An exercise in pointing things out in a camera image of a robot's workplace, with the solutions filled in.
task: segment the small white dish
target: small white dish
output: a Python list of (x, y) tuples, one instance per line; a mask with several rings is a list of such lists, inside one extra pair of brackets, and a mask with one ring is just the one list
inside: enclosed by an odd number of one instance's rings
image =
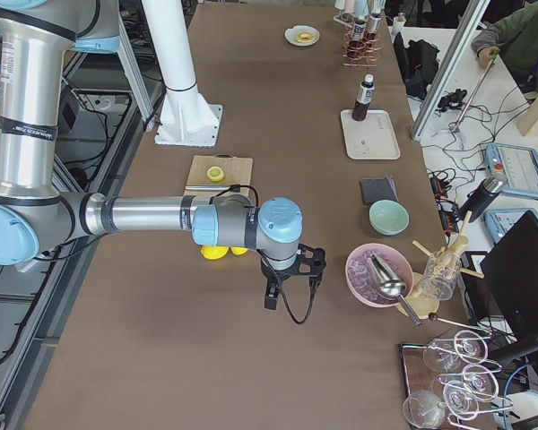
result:
[(296, 25), (292, 29), (285, 31), (285, 38), (289, 43), (296, 47), (310, 47), (315, 45), (321, 34), (317, 29), (308, 25)]

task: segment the white plate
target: white plate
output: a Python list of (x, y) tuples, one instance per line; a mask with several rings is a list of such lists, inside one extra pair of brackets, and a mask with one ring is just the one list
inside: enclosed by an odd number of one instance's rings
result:
[(371, 109), (364, 121), (351, 118), (351, 110), (341, 112), (344, 144), (352, 159), (398, 159), (401, 150), (388, 112)]
[[(300, 33), (309, 33), (315, 38), (313, 40), (310, 40), (309, 42), (302, 42), (297, 41), (297, 36)], [(319, 38), (321, 37), (321, 34), (317, 29), (314, 29), (313, 27), (309, 27), (308, 25), (296, 25), (292, 29), (287, 29), (285, 31), (285, 38), (289, 43), (292, 45), (295, 45), (296, 47), (310, 47), (311, 45), (315, 45)]]

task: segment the computer monitor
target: computer monitor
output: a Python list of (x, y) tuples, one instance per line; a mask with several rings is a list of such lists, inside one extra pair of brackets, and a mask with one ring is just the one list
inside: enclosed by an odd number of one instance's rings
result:
[[(538, 219), (531, 211), (492, 248), (482, 261), (482, 271), (517, 341), (537, 335)], [(538, 351), (527, 357), (538, 375)]]

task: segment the hand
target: hand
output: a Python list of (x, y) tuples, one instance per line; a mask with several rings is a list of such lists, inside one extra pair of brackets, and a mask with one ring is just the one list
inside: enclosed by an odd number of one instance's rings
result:
[(497, 51), (499, 51), (498, 47), (484, 47), (481, 49), (478, 53), (478, 64), (480, 67), (485, 69)]

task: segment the black backpack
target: black backpack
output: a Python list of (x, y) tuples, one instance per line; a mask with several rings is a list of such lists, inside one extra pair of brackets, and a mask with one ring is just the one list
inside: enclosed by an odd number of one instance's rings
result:
[(424, 100), (438, 71), (438, 49), (422, 39), (410, 40), (405, 48), (401, 33), (396, 35), (393, 46), (406, 93)]

